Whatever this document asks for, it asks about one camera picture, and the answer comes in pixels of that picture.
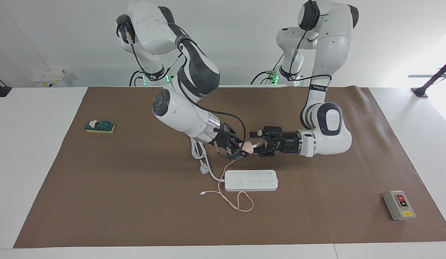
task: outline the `white power strip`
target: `white power strip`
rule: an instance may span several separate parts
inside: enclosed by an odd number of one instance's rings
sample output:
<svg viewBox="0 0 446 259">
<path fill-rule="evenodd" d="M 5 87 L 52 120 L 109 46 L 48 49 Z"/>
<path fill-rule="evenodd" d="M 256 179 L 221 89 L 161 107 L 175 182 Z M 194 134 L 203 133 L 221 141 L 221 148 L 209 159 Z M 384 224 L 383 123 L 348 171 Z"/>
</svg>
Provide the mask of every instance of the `white power strip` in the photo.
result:
<svg viewBox="0 0 446 259">
<path fill-rule="evenodd" d="M 224 188 L 228 192 L 260 192 L 277 190 L 274 170 L 227 170 Z"/>
</svg>

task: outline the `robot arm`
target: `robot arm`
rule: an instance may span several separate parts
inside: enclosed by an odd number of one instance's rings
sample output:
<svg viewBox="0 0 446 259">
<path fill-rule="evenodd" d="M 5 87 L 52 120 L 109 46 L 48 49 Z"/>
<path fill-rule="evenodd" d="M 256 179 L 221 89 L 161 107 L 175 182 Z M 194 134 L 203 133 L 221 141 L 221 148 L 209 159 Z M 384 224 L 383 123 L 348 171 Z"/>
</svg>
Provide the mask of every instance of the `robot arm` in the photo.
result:
<svg viewBox="0 0 446 259">
<path fill-rule="evenodd" d="M 260 156 L 274 156 L 274 151 L 314 154 L 340 154 L 351 146 L 351 133 L 345 126 L 338 105 L 324 102 L 333 74 L 348 59 L 352 30 L 358 21 L 358 10 L 351 5 L 313 1 L 306 2 L 298 18 L 299 28 L 283 28 L 276 42 L 284 51 L 279 72 L 289 81 L 297 80 L 303 62 L 299 49 L 316 49 L 308 99 L 300 113 L 305 130 L 283 132 L 280 127 L 265 127 L 251 132 L 251 137 L 264 138 L 258 147 Z"/>
<path fill-rule="evenodd" d="M 185 62 L 177 76 L 154 98 L 154 116 L 171 128 L 204 143 L 223 147 L 230 158 L 246 156 L 236 132 L 213 113 L 196 104 L 220 83 L 220 72 L 183 29 L 175 24 L 168 8 L 146 1 L 129 3 L 129 15 L 118 18 L 121 47 L 138 53 L 147 77 L 161 78 L 166 72 L 159 55 L 178 49 Z"/>
</svg>

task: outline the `pink cable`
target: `pink cable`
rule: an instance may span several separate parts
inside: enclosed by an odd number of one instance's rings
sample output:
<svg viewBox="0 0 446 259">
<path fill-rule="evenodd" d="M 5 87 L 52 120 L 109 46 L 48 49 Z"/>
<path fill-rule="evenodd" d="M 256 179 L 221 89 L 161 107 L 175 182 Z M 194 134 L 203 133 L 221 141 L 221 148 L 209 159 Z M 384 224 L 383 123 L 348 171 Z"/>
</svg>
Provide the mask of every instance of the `pink cable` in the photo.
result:
<svg viewBox="0 0 446 259">
<path fill-rule="evenodd" d="M 224 200 L 226 200 L 226 201 L 231 205 L 231 207 L 233 207 L 233 209 L 235 209 L 235 210 L 239 210 L 240 212 L 243 212 L 243 213 L 247 213 L 247 212 L 249 212 L 249 211 L 251 211 L 251 210 L 253 209 L 253 200 L 250 198 L 250 196 L 249 196 L 246 192 L 239 192 L 239 193 L 237 194 L 237 207 L 236 207 L 236 206 L 234 205 L 234 203 L 232 203 L 230 200 L 228 200 L 228 198 L 226 198 L 226 196 L 225 196 L 225 195 L 221 192 L 221 190 L 220 190 L 220 182 L 221 182 L 222 179 L 223 179 L 223 176 L 224 176 L 224 174 L 225 174 L 225 172 L 226 172 L 226 168 L 227 168 L 230 164 L 232 164 L 232 163 L 234 163 L 234 162 L 236 162 L 236 160 L 231 161 L 229 164 L 227 164 L 227 165 L 224 167 L 224 169 L 223 169 L 223 174 L 222 174 L 222 176 L 220 177 L 220 179 L 218 180 L 218 192 L 217 192 L 217 191 L 205 191 L 205 192 L 201 192 L 199 195 L 204 195 L 204 194 L 206 194 L 206 193 L 216 193 L 216 194 L 219 194 L 219 195 L 221 195 L 221 196 L 223 197 Z M 252 206 L 251 206 L 250 209 L 248 209 L 248 210 L 242 210 L 242 209 L 240 208 L 239 196 L 240 196 L 241 194 L 245 194 L 245 195 L 247 196 L 247 198 L 251 201 Z"/>
</svg>

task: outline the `table surface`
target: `table surface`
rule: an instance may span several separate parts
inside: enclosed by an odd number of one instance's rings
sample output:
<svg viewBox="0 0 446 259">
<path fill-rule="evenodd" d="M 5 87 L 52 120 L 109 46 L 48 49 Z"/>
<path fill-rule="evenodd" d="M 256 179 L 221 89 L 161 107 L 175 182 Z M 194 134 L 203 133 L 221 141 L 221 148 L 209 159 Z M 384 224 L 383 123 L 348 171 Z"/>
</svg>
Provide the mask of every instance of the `table surface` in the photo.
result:
<svg viewBox="0 0 446 259">
<path fill-rule="evenodd" d="M 12 249 L 86 90 L 15 88 L 0 98 L 0 258 L 446 258 L 446 242 Z M 410 90 L 371 92 L 446 220 L 446 121 Z"/>
</svg>

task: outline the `brown leather table cover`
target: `brown leather table cover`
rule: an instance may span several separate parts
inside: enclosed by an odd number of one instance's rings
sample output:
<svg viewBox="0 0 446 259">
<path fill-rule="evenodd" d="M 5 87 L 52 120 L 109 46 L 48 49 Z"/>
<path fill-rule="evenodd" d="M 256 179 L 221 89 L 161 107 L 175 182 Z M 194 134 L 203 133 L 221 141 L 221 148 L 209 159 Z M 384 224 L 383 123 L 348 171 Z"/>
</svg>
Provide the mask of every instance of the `brown leather table cover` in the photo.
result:
<svg viewBox="0 0 446 259">
<path fill-rule="evenodd" d="M 295 131 L 302 128 L 307 91 L 219 88 L 200 104 L 238 115 L 247 131 L 265 125 Z M 201 174 L 189 137 L 153 116 L 158 92 L 87 90 L 14 247 L 446 241 L 445 220 L 367 88 L 327 94 L 352 133 L 346 153 L 252 155 L 229 167 L 277 172 L 279 188 L 250 193 L 255 206 L 249 213 L 233 210 L 219 195 L 198 195 L 217 182 Z M 241 135 L 235 119 L 219 117 Z M 87 133 L 84 125 L 94 119 L 115 123 L 114 133 Z M 220 176 L 228 159 L 206 147 Z M 381 198 L 389 190 L 405 191 L 416 219 L 391 220 Z M 227 193 L 234 202 L 236 194 Z"/>
</svg>

